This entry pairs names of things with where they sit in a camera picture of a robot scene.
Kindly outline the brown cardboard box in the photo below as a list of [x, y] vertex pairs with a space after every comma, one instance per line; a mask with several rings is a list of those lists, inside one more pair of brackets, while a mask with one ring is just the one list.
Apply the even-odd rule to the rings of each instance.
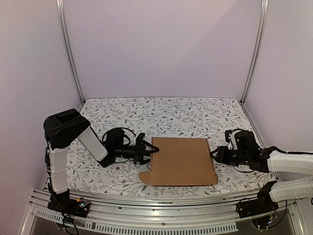
[[139, 179], [152, 186], [212, 186], [218, 183], [210, 147], [205, 138], [153, 137], [159, 152], [151, 155], [149, 171]]

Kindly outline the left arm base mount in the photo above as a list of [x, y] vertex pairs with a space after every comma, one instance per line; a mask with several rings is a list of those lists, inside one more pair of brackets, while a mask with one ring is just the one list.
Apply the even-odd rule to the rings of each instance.
[[73, 216], [87, 218], [91, 201], [84, 197], [71, 199], [69, 190], [60, 194], [51, 193], [48, 208], [53, 211], [66, 213]]

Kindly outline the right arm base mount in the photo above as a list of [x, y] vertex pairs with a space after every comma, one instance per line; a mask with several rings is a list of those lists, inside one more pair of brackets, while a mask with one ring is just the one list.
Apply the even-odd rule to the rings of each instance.
[[[269, 192], [275, 183], [277, 183], [277, 181], [266, 183], [257, 193], [256, 199], [251, 200], [243, 198], [240, 200], [236, 205], [236, 212], [239, 214], [239, 217], [251, 217], [267, 212], [274, 212], [274, 214], [276, 214], [278, 203], [274, 202], [269, 195]], [[273, 215], [268, 215], [263, 218], [253, 219], [252, 225], [258, 230], [268, 229], [273, 222], [273, 217]]]

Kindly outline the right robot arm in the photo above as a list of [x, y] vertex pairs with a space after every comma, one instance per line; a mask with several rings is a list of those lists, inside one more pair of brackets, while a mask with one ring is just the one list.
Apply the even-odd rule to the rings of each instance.
[[269, 148], [229, 149], [219, 146], [210, 153], [218, 163], [231, 166], [247, 165], [253, 171], [262, 173], [289, 172], [308, 175], [291, 181], [267, 182], [253, 202], [256, 213], [264, 213], [273, 203], [312, 198], [313, 196], [313, 154], [282, 151], [275, 146]]

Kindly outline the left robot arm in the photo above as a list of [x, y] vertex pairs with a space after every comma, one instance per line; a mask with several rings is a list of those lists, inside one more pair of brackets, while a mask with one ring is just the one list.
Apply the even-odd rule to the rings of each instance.
[[53, 203], [61, 212], [69, 212], [73, 203], [63, 193], [67, 186], [67, 151], [74, 140], [78, 140], [91, 156], [102, 166], [115, 163], [116, 158], [132, 159], [134, 164], [146, 164], [159, 148], [145, 140], [145, 134], [134, 135], [134, 140], [125, 134], [127, 128], [116, 127], [99, 139], [91, 123], [76, 109], [69, 109], [46, 118], [43, 124], [47, 142], [45, 163]]

